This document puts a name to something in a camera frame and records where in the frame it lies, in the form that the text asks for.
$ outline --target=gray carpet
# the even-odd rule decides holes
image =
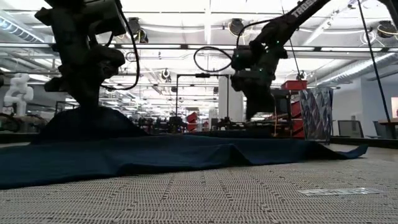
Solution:
[[[386,193],[297,192],[355,187]],[[321,161],[4,190],[0,223],[398,223],[398,163]]]

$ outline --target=office chair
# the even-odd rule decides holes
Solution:
[[[378,138],[382,139],[392,139],[391,130],[387,125],[382,125],[378,121],[373,121],[374,129],[376,130],[376,134]]]
[[[363,131],[361,122],[347,120],[347,121],[337,121],[338,132],[341,137],[350,138],[363,138]]]

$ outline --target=white robot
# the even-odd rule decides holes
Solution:
[[[28,74],[15,74],[10,80],[10,89],[4,96],[4,106],[17,104],[16,116],[25,116],[26,102],[33,100],[33,88],[27,85],[28,80]]]

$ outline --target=workshop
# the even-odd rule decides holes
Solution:
[[[398,223],[396,24],[396,0],[1,0],[0,224]]]

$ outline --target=black cable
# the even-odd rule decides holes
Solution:
[[[129,59],[131,54],[134,54],[134,52],[128,52],[124,58],[125,58],[126,61],[128,61],[128,62],[135,62],[136,59],[132,59],[132,60]]]
[[[384,112],[386,113],[388,126],[391,128],[392,137],[394,139],[396,139],[397,136],[396,136],[395,126],[391,125],[390,114],[388,113],[388,109],[387,109],[386,97],[384,96],[383,87],[381,85],[380,76],[379,76],[379,70],[377,69],[376,60],[374,59],[372,43],[371,43],[371,39],[369,38],[369,34],[367,32],[368,29],[366,27],[365,17],[363,16],[362,5],[361,5],[360,0],[358,0],[358,7],[359,7],[359,12],[361,13],[362,23],[363,23],[363,27],[365,29],[365,34],[366,34],[366,40],[368,41],[369,51],[371,53],[371,57],[372,57],[372,61],[373,61],[374,73],[376,74],[377,84],[379,85],[381,100],[383,102]]]
[[[108,43],[106,43],[105,46],[109,47],[111,45],[113,37],[114,37],[114,35],[113,35],[113,32],[112,32],[111,37],[109,38]]]
[[[217,69],[217,70],[206,70],[206,69],[202,68],[202,67],[198,64],[198,62],[197,62],[197,54],[198,54],[199,51],[201,51],[201,50],[218,50],[219,52],[223,53],[225,56],[227,56],[227,57],[232,61],[232,57],[231,57],[227,52],[225,52],[224,50],[221,50],[221,49],[219,49],[219,48],[217,48],[217,47],[204,46],[204,47],[201,47],[201,48],[199,48],[198,50],[196,50],[195,53],[193,54],[193,61],[195,62],[195,65],[196,65],[200,70],[202,70],[202,71],[204,71],[204,72],[220,72],[220,71],[226,70],[226,69],[231,65],[231,62],[230,62],[229,64],[227,64],[227,66],[225,66],[225,67],[223,67],[223,68],[220,68],[220,69]]]
[[[248,25],[244,26],[241,29],[241,31],[239,32],[238,37],[236,38],[236,48],[238,48],[238,46],[239,46],[239,38],[241,37],[241,35],[243,34],[245,29],[247,29],[248,27],[259,25],[259,24],[263,24],[263,23],[266,23],[266,22],[269,22],[269,21],[271,21],[271,19],[266,19],[264,21],[259,21],[259,22],[253,22],[251,24],[248,24]]]
[[[244,30],[245,30],[246,28],[251,27],[251,26],[255,26],[255,25],[258,25],[258,24],[263,24],[263,23],[269,22],[269,21],[270,21],[270,19],[267,19],[267,20],[264,20],[264,21],[253,22],[252,24],[248,24],[248,25],[244,26],[244,27],[241,29],[241,31],[239,32],[239,34],[238,34],[238,36],[237,36],[237,38],[236,38],[236,48],[238,48],[238,46],[239,46],[239,38],[241,37],[242,33],[244,32]],[[221,69],[217,69],[217,70],[213,70],[213,71],[211,71],[211,70],[206,70],[206,69],[202,68],[201,66],[199,66],[199,64],[198,64],[198,62],[197,62],[197,54],[198,54],[198,52],[201,51],[201,50],[218,50],[219,52],[221,52],[221,53],[223,53],[225,56],[227,56],[227,57],[231,60],[231,62],[232,62],[232,57],[231,57],[228,53],[226,53],[224,50],[221,50],[221,49],[219,49],[219,48],[217,48],[217,47],[204,46],[204,47],[201,47],[201,48],[199,48],[198,50],[196,50],[195,53],[193,54],[193,61],[195,62],[195,65],[196,65],[200,70],[202,70],[202,71],[204,71],[204,72],[220,72],[220,71],[226,70],[226,69],[231,65],[231,62],[230,62],[229,64],[227,64],[227,66],[225,66],[225,67],[223,67],[223,68],[221,68]]]
[[[140,66],[139,66],[139,55],[138,55],[138,50],[137,50],[137,45],[136,45],[136,40],[134,40],[134,34],[132,33],[131,27],[129,26],[129,22],[126,19],[126,16],[123,14],[121,5],[118,5],[118,11],[127,27],[127,31],[129,32],[130,36],[131,36],[131,42],[132,42],[132,47],[134,49],[134,54],[136,55],[136,64],[137,64],[137,76],[136,76],[136,81],[134,82],[134,84],[130,87],[126,87],[126,88],[114,88],[114,87],[110,87],[110,86],[104,86],[101,85],[101,87],[107,89],[107,90],[131,90],[132,88],[136,87],[138,84],[138,79],[140,76]]]
[[[281,7],[282,7],[282,12],[283,12],[284,15],[285,15],[285,9],[284,9],[284,5],[283,5],[283,3],[282,3],[282,0],[280,0],[280,5],[281,5]],[[299,81],[300,81],[300,83],[301,83],[301,87],[303,88],[303,90],[305,90],[306,88],[304,87],[304,84],[303,84],[302,79],[301,79],[301,77],[300,77],[299,63],[297,62],[296,51],[295,51],[294,48],[293,48],[293,42],[292,42],[292,38],[291,38],[291,37],[289,38],[289,42],[290,42],[290,46],[291,46],[291,48],[292,48],[292,53],[293,53],[293,57],[294,57],[294,62],[295,62],[295,64],[296,64],[297,77],[299,78]]]

